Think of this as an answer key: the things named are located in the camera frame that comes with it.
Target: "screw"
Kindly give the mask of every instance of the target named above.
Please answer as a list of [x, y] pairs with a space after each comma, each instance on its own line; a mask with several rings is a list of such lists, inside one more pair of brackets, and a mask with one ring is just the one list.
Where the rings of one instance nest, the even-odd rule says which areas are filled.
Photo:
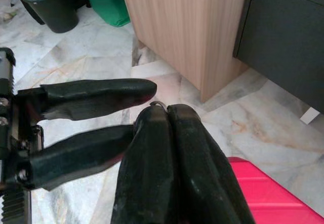
[[20, 147], [22, 150], [27, 150], [29, 147], [29, 142], [27, 140], [23, 140], [20, 142]]
[[19, 181], [27, 181], [28, 180], [28, 174], [26, 169], [21, 169], [18, 174], [17, 174], [17, 178]]
[[32, 127], [32, 133], [34, 135], [38, 135], [42, 131], [42, 127], [39, 125], [35, 125]]
[[9, 101], [5, 98], [0, 98], [0, 106], [8, 106], [9, 105]]
[[8, 125], [8, 119], [0, 117], [0, 126]]

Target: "light wood panel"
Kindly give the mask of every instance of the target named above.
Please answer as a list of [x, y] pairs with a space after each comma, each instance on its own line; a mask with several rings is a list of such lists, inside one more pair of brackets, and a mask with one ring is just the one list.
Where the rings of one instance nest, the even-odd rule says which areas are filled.
[[232, 58], [244, 0], [126, 0], [137, 38], [213, 96], [244, 71]]
[[212, 97], [248, 68], [232, 55], [243, 5], [244, 0], [209, 0], [201, 101]]

